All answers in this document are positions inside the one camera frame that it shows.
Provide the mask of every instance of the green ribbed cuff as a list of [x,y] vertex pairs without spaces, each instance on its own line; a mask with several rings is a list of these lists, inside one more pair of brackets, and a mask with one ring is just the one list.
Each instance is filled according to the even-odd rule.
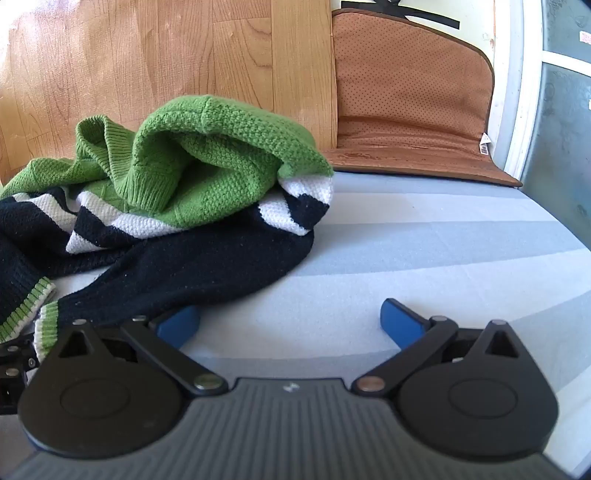
[[33,347],[39,361],[42,361],[57,342],[57,301],[41,307],[35,322]]
[[22,303],[0,325],[0,343],[16,338],[31,323],[55,287],[49,278],[39,279]]
[[162,212],[177,188],[180,172],[168,173],[131,168],[119,194],[131,205],[148,212]]

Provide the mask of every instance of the wood grain surface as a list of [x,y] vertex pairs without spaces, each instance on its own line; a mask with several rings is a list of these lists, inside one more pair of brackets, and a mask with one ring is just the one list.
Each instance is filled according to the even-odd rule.
[[137,129],[179,96],[236,98],[336,146],[329,0],[0,1],[0,182],[73,157],[104,113]]
[[319,148],[334,148],[336,86],[332,62],[326,61],[333,56],[332,41],[322,33],[332,30],[330,4],[271,0],[271,26],[275,112],[311,125]]

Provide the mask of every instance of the metal pivot screw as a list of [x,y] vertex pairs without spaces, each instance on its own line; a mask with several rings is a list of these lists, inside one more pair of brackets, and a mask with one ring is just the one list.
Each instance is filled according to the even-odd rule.
[[357,380],[357,386],[363,392],[379,392],[386,387],[386,382],[380,377],[370,375]]
[[215,390],[223,385],[223,379],[216,374],[202,374],[195,378],[194,384],[199,390]]

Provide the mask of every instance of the brown seat cushion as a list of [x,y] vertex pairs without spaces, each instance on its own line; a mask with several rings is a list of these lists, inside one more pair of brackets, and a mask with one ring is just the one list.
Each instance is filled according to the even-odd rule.
[[493,74],[473,46],[421,25],[355,9],[333,13],[337,169],[520,183],[479,143]]

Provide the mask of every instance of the light blue mattress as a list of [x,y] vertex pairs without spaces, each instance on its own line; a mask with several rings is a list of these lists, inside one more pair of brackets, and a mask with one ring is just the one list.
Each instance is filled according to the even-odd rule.
[[[61,295],[98,273],[57,282]],[[511,322],[557,394],[547,454],[580,475],[591,463],[591,252],[506,187],[336,174],[309,257],[273,286],[204,312],[185,353],[237,377],[342,377],[398,350],[380,329],[393,297],[463,327]],[[0,417],[0,475],[31,452]]]

